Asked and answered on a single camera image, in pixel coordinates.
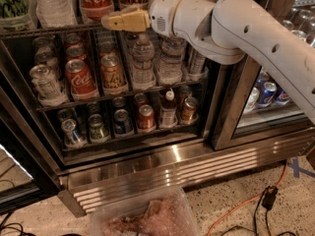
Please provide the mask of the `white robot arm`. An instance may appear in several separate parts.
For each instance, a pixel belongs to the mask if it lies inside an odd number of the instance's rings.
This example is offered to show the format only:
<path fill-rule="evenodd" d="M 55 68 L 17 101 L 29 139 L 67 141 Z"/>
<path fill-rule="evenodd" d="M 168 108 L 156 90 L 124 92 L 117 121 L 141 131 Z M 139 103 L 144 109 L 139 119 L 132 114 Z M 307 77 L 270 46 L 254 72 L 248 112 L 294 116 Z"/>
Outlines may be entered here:
<path fill-rule="evenodd" d="M 231 65 L 248 55 L 263 66 L 315 123 L 315 49 L 253 0 L 150 0 L 101 18 L 108 30 L 185 39 L 200 54 Z"/>

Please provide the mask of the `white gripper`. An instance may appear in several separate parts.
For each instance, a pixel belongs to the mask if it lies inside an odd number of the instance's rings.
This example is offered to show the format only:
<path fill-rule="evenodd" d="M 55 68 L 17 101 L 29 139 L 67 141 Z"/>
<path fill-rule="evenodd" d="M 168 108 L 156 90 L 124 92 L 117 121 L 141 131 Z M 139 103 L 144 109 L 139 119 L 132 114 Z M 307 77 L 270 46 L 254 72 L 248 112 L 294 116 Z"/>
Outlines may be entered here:
<path fill-rule="evenodd" d="M 174 37 L 173 21 L 181 0 L 150 0 L 146 10 L 117 11 L 101 18 L 107 30 L 145 31 L 149 27 L 161 35 Z"/>

